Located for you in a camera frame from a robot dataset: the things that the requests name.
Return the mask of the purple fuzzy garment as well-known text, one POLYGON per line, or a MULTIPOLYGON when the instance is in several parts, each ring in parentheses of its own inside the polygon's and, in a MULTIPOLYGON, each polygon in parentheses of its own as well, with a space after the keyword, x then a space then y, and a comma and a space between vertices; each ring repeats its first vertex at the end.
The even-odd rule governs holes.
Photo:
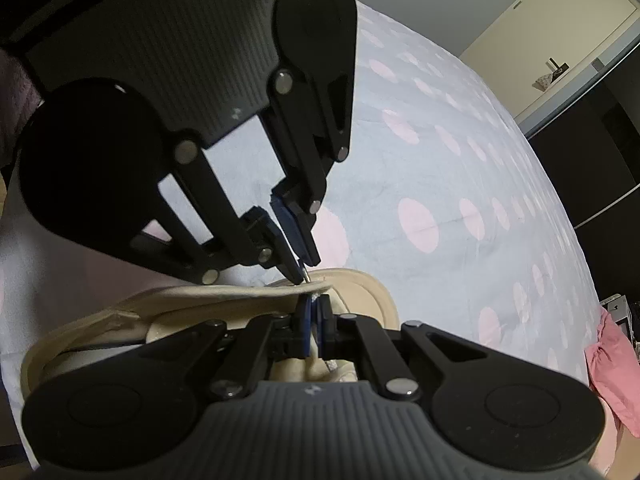
POLYGON ((41 103, 40 94, 23 67, 6 52, 0 54, 1 174, 8 182, 20 149, 21 132, 41 103))

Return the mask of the dark pink pillow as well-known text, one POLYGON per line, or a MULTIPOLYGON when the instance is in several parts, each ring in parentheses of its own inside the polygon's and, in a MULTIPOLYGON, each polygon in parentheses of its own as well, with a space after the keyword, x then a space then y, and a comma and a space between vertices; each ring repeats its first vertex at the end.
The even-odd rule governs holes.
POLYGON ((585 348, 590 384, 613 414, 639 437, 639 362, 634 346, 612 318, 600 308, 597 341, 585 348))

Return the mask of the beige canvas shoe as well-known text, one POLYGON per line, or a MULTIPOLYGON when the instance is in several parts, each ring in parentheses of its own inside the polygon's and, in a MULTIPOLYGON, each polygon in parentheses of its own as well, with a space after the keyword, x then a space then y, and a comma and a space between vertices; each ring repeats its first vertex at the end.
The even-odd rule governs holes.
POLYGON ((257 315, 293 312, 298 297, 305 294, 328 295, 335 314, 361 314, 375 318, 384 328, 399 327, 397 307, 384 285, 350 269, 314 271, 311 281, 300 285, 280 281, 262 287, 192 285, 149 290, 43 336, 24 357, 22 395, 29 396, 42 382, 68 369, 70 359, 60 357, 66 350, 138 340, 149 344, 211 318, 235 330, 257 315))

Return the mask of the white bedside box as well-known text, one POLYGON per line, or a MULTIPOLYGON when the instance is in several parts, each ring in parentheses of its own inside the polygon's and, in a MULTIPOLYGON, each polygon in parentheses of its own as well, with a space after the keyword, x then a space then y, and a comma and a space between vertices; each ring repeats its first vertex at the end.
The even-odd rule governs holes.
POLYGON ((600 301, 603 309, 612 316, 612 320, 620 328, 623 334, 629 339, 633 346, 636 345, 634 336, 634 317, 631 307, 625 295, 614 294, 600 301))

